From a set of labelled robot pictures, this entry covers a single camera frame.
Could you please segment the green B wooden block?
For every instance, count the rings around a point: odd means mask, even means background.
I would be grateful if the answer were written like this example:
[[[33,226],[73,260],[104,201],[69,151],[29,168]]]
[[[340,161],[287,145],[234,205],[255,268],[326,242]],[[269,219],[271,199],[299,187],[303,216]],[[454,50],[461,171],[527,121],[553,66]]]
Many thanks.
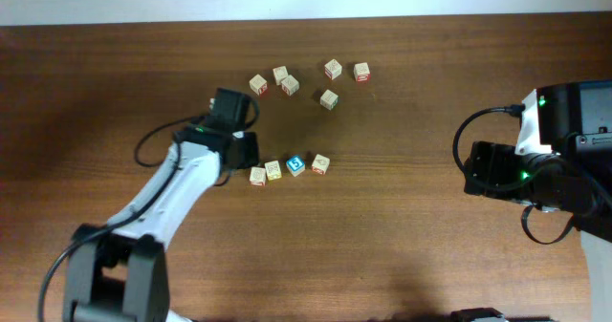
[[[252,167],[250,173],[250,183],[257,186],[265,186],[267,181],[267,172],[262,167]]]

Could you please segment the red X wooden block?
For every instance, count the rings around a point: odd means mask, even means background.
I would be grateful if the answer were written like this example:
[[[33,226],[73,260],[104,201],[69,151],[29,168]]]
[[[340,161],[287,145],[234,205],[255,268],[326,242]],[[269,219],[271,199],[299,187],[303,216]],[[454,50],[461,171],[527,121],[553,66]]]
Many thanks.
[[[279,161],[268,161],[264,163],[266,176],[269,181],[277,180],[282,177]]]

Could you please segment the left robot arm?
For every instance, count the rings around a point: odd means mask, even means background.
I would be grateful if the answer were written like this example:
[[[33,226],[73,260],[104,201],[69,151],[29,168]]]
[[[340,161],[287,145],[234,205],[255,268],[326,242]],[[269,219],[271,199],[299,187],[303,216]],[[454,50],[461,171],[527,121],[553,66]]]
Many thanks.
[[[172,311],[165,253],[199,198],[230,173],[259,163],[250,96],[218,89],[209,111],[183,120],[166,158],[105,225],[81,225],[65,251],[65,321],[180,321]]]

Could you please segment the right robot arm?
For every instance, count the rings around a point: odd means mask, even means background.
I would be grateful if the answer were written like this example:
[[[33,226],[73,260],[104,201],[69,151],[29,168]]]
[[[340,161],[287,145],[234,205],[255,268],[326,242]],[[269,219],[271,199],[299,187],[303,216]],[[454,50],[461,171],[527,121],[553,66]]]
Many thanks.
[[[521,227],[529,234],[533,210],[563,211],[570,218],[558,235],[577,230],[591,288],[591,318],[611,318],[611,83],[591,80],[533,89],[518,104],[491,107],[469,121],[502,113],[519,120],[514,145],[473,143],[452,156],[465,193],[521,204]]]

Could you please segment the blue 5 wooden block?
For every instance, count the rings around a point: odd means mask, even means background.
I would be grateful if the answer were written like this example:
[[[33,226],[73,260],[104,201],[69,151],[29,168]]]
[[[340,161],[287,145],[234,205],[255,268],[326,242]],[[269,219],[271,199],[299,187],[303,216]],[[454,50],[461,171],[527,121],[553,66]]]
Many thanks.
[[[286,166],[293,177],[300,175],[306,168],[304,160],[299,155],[290,157],[286,161]]]

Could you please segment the red lightbulb wooden block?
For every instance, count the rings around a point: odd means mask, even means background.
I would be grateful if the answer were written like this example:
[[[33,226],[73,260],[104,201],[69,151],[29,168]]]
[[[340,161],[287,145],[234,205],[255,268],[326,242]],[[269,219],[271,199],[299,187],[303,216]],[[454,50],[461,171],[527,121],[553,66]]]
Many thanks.
[[[330,165],[329,158],[323,155],[320,155],[320,154],[316,154],[312,162],[311,168],[314,172],[320,175],[325,175],[329,168],[329,165]]]

